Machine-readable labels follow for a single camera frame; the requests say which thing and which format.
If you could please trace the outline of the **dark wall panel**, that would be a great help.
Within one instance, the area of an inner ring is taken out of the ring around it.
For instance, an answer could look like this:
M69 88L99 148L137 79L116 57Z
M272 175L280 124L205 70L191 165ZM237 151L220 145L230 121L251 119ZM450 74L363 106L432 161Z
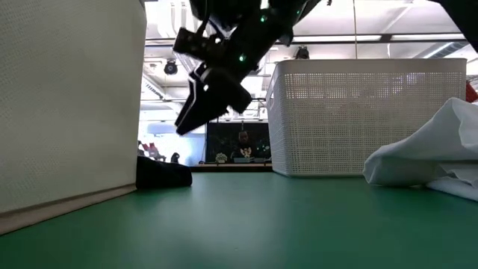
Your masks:
M238 133L248 132L255 142L261 158L236 158L231 154L238 143ZM205 161L216 163L217 153L224 153L228 160L224 164L267 163L271 161L270 136L267 123L208 123L206 126Z

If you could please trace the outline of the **person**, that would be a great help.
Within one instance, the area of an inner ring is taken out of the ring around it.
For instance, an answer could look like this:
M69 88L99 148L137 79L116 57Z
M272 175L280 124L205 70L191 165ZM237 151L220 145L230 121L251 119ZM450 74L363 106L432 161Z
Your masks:
M262 154L258 151L255 142L249 137L248 132L238 133L238 143L231 154L231 160L236 158L261 158Z

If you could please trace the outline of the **beige fabric storage bin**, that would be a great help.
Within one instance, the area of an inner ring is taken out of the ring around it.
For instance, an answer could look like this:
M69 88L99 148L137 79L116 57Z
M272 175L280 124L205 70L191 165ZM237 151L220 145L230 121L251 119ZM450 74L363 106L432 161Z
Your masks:
M131 193L145 0L0 0L0 236Z

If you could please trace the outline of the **black overhead beam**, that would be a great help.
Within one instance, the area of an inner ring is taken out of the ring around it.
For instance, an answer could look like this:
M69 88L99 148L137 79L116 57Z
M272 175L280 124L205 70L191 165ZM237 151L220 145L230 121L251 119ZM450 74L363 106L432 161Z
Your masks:
M463 34L460 33L297 35L292 38L290 46L452 42L467 42L467 39Z

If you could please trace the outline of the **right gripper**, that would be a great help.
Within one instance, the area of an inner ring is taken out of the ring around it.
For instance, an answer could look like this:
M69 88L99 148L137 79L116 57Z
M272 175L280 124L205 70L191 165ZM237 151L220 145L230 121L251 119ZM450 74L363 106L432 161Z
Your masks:
M261 0L190 0L192 14L202 24L195 32L181 28L173 51L208 69L189 73L190 93L175 121L178 135L226 114L227 107L243 113L252 97L237 79L257 69L276 42L292 44L295 0L267 3L262 8Z

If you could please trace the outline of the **green table mat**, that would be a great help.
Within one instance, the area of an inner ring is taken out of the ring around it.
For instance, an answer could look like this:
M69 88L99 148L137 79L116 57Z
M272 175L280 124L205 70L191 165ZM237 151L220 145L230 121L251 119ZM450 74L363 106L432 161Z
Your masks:
M478 203L425 188L197 173L0 236L0 269L478 269Z

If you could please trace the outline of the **red chair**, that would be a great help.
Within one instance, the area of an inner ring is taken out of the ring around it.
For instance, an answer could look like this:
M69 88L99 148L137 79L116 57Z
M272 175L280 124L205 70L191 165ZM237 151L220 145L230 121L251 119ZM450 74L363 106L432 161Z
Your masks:
M154 143L138 141L138 155L146 156L154 161L166 161L167 157L160 154Z

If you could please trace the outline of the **black table frame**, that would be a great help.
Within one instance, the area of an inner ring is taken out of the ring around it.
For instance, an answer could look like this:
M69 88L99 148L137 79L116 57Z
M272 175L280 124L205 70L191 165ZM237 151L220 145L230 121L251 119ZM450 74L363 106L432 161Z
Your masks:
M269 173L272 164L198 164L190 167L194 173Z

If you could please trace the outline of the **red object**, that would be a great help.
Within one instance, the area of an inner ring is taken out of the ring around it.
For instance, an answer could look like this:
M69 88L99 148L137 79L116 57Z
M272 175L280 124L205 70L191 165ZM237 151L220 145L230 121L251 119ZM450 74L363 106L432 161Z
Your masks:
M475 91L469 81L466 81L466 101L469 103L478 101L478 92Z

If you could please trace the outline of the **black garment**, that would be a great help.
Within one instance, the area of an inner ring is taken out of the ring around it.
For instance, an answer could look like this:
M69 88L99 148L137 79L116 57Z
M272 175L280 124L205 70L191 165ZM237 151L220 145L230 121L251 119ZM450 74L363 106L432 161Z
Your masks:
M137 157L135 184L139 190L190 187L192 183L192 173L187 166Z

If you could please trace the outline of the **white perforated plastic basket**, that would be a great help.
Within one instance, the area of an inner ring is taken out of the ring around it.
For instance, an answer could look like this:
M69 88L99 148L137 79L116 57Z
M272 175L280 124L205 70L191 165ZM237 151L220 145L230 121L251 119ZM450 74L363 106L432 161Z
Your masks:
M266 95L273 170L358 176L378 148L463 99L465 80L462 58L280 62Z

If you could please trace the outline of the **white shirt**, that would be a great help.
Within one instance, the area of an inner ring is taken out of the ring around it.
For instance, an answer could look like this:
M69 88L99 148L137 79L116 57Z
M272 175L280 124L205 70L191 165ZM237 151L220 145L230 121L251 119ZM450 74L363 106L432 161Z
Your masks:
M363 175L371 185L423 185L478 202L478 103L448 99L415 133L372 153Z

